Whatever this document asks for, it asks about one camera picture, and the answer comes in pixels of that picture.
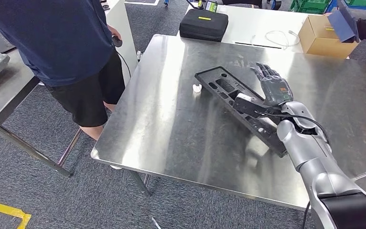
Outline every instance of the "green crate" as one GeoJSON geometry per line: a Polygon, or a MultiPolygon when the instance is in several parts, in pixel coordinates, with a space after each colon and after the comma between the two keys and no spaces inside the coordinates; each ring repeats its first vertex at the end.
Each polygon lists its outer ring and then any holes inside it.
{"type": "Polygon", "coordinates": [[[299,6],[297,0],[293,0],[291,4],[290,11],[293,12],[301,12],[301,13],[313,13],[313,14],[324,14],[326,8],[324,9],[317,9],[317,8],[302,8],[299,6]]]}
{"type": "Polygon", "coordinates": [[[350,6],[366,6],[366,0],[346,0],[350,6]]]}
{"type": "Polygon", "coordinates": [[[328,0],[297,0],[299,8],[326,9],[328,0]]]}

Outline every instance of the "robotic arm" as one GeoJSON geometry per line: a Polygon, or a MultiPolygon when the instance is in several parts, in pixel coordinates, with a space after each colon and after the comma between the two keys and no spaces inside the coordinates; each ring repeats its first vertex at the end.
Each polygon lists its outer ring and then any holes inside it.
{"type": "Polygon", "coordinates": [[[277,134],[301,174],[317,228],[366,229],[366,192],[339,168],[324,129],[304,104],[293,101],[287,81],[268,65],[256,64],[252,70],[265,94],[264,104],[239,94],[234,108],[253,118],[281,118],[277,134]]]}

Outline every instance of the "black shorts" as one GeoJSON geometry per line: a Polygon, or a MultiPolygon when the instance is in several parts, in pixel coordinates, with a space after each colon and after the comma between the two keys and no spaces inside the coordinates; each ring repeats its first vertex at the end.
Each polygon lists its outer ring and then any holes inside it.
{"type": "Polygon", "coordinates": [[[117,104],[125,89],[121,60],[114,51],[97,74],[71,85],[46,87],[62,107],[72,113],[73,121],[79,126],[103,125],[107,122],[103,101],[117,104]]]}

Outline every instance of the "person's hand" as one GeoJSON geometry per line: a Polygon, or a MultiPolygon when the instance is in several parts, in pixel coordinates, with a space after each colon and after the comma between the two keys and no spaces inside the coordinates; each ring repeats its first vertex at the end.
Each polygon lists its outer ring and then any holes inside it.
{"type": "Polygon", "coordinates": [[[117,29],[115,29],[115,28],[111,27],[110,25],[107,25],[107,28],[109,28],[109,30],[110,30],[110,32],[112,33],[112,35],[113,35],[113,36],[116,36],[116,37],[118,37],[120,40],[122,40],[122,39],[121,39],[121,35],[120,35],[120,33],[117,31],[117,29]]]}

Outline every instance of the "navy blue shirt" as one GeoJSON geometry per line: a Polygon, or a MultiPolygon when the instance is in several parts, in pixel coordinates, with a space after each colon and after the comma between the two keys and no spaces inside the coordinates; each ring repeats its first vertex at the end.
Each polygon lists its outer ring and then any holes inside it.
{"type": "Polygon", "coordinates": [[[98,73],[113,52],[99,0],[0,0],[0,31],[50,86],[98,73]]]}

